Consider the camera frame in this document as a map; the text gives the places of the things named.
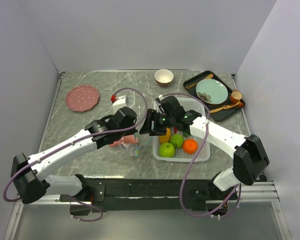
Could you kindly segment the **clear zip bag blue zipper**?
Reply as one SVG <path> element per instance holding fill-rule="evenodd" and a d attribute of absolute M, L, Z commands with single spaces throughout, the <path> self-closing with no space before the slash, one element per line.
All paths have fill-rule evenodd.
<path fill-rule="evenodd" d="M 138 143 L 135 144 L 120 144 L 117 146 L 110 146 L 115 148 L 116 150 L 122 150 L 126 153 L 129 153 L 133 157 L 138 157 L 140 155 L 141 148 L 150 145 L 152 143 L 153 137 L 148 136 L 146 134 L 135 133 L 133 134 L 136 138 L 138 138 Z"/>

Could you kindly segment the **watermelon slice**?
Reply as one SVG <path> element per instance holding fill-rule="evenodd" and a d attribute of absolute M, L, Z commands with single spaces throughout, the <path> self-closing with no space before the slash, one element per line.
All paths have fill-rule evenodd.
<path fill-rule="evenodd" d="M 115 141 L 114 143 L 110 144 L 111 147 L 115 147 L 118 145 L 123 144 L 137 144 L 139 142 L 139 139 L 135 137 L 134 135 L 127 135 L 123 136 L 120 140 Z"/>

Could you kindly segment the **yellow mango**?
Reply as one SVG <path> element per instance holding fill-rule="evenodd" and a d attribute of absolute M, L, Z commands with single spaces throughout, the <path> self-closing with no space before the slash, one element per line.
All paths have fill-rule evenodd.
<path fill-rule="evenodd" d="M 170 138 L 171 138 L 171 129 L 167 127 L 166 133 L 164 135 L 159 136 L 159 143 L 160 144 L 168 143 L 170 141 Z"/>

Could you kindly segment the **light green wrinkled fruit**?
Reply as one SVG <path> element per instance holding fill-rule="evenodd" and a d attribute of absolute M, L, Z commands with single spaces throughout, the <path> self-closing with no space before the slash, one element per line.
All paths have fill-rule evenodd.
<path fill-rule="evenodd" d="M 175 133 L 174 135 L 172 135 L 170 137 L 169 142 L 173 145 L 173 147 L 175 149 L 179 149 L 182 147 L 183 143 L 184 143 L 184 138 L 182 135 Z"/>

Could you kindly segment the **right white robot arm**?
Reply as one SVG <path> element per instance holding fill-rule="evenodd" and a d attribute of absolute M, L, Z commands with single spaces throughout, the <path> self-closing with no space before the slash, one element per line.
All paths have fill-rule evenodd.
<path fill-rule="evenodd" d="M 176 128 L 209 142 L 232 157 L 233 166 L 218 173 L 211 181 L 208 192 L 212 198 L 222 198 L 229 188 L 239 184 L 251 186 L 269 165 L 257 135 L 235 133 L 211 122 L 202 111 L 185 110 L 175 96 L 160 96 L 156 101 L 160 111 L 147 110 L 140 134 L 162 136 L 167 128 Z"/>

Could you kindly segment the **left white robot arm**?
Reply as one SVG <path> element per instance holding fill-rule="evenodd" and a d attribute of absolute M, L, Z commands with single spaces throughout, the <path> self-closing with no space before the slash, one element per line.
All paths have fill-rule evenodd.
<path fill-rule="evenodd" d="M 136 132 L 137 114 L 124 106 L 115 114 L 94 120 L 76 135 L 56 146 L 31 156 L 20 153 L 13 158 L 11 178 L 24 204 L 33 203 L 45 195 L 72 195 L 85 200 L 90 193 L 83 177 L 53 176 L 54 170 L 86 153 L 111 145 L 125 135 Z"/>

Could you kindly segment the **green apple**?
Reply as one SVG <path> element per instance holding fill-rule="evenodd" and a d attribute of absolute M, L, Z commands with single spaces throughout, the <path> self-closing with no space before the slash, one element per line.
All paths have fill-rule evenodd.
<path fill-rule="evenodd" d="M 171 143 L 164 142 L 159 147 L 159 156 L 163 158 L 173 158 L 175 151 L 175 147 Z"/>

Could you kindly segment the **orange fruit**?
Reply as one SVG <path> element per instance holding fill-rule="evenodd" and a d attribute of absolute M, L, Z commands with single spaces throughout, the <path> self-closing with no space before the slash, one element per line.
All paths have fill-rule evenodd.
<path fill-rule="evenodd" d="M 191 154 L 194 154 L 197 151 L 198 144 L 194 139 L 189 138 L 189 139 L 186 139 L 183 142 L 182 149 L 185 153 L 191 155 Z"/>

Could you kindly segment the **pink dotted plate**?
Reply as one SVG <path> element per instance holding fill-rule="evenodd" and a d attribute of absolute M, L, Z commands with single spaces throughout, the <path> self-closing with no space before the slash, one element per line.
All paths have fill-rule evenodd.
<path fill-rule="evenodd" d="M 67 107 L 73 112 L 92 110 L 99 101 L 98 90 L 91 85 L 79 85 L 70 90 L 65 98 Z"/>

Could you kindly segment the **white and red bowl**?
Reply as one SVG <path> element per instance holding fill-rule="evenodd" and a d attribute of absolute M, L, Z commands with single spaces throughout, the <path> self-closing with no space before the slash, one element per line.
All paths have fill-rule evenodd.
<path fill-rule="evenodd" d="M 174 79 L 174 74 L 168 69 L 159 69 L 155 72 L 154 78 L 159 86 L 168 87 Z"/>

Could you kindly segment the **white plastic basket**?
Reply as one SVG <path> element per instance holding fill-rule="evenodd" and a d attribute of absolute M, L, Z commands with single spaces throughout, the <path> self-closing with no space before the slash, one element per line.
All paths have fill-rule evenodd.
<path fill-rule="evenodd" d="M 194 110 L 198 113 L 200 113 L 202 116 L 206 116 L 206 111 L 205 111 L 205 107 L 197 100 L 193 99 L 193 98 L 188 98 L 188 97 L 181 97 L 181 96 L 177 96 L 176 97 L 179 104 L 184 108 L 185 111 L 189 111 L 189 110 Z M 189 136 L 189 137 L 185 137 L 183 135 L 182 131 L 177 131 L 178 134 L 182 135 L 183 139 L 194 139 L 196 141 L 196 143 L 198 144 L 198 146 L 200 146 L 203 142 L 203 139 L 197 136 Z M 193 154 L 188 154 L 186 152 L 184 152 L 184 150 L 182 148 L 177 148 L 175 150 L 175 154 L 173 157 L 163 157 L 160 155 L 160 139 L 159 136 L 153 136 L 152 137 L 152 153 L 154 158 L 156 158 L 157 160 L 160 161 L 167 161 L 167 162 L 181 162 L 181 163 L 189 163 L 191 162 L 193 156 L 195 155 Z M 210 158 L 210 143 L 208 141 L 206 141 L 205 145 L 203 146 L 203 148 L 201 149 L 201 151 L 199 152 L 195 162 L 205 162 Z"/>

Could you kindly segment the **light green plate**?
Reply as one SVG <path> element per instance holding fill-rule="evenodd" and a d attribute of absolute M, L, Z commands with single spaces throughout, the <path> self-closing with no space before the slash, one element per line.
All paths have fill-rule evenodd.
<path fill-rule="evenodd" d="M 195 92 L 200 100 L 211 105 L 220 105 L 228 98 L 226 86 L 215 79 L 201 80 L 196 85 Z"/>

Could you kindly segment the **wooden spoon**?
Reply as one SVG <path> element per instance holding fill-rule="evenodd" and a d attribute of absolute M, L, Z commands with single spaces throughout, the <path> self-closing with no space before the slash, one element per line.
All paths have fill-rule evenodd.
<path fill-rule="evenodd" d="M 215 109 L 212 109 L 210 111 L 210 113 L 217 113 L 217 112 L 220 112 L 220 111 L 223 111 L 223 110 L 228 110 L 228 109 L 232 109 L 232 108 L 242 108 L 244 107 L 245 104 L 241 101 L 239 102 L 236 102 L 236 103 L 232 103 L 232 104 L 228 104 L 228 105 L 223 105 L 223 106 L 220 106 L 218 108 L 215 108 Z"/>

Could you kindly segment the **orange cup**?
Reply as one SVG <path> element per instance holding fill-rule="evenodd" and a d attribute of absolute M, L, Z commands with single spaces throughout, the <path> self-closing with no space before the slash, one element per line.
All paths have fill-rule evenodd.
<path fill-rule="evenodd" d="M 241 92 L 239 92 L 237 89 L 235 89 L 231 94 L 230 94 L 230 102 L 235 104 L 241 101 L 243 98 L 243 95 Z"/>

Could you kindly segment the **aluminium rail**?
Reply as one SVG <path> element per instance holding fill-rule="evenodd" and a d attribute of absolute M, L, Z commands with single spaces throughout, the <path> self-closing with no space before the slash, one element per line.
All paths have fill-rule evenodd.
<path fill-rule="evenodd" d="M 154 197 L 115 197 L 115 200 L 177 200 L 177 196 L 154 196 Z M 273 182 L 256 182 L 251 186 L 242 185 L 240 203 L 244 202 L 279 202 L 279 195 L 277 193 L 275 184 Z M 75 203 L 69 197 L 63 200 L 60 195 L 48 195 L 32 203 L 32 205 L 52 205 Z"/>

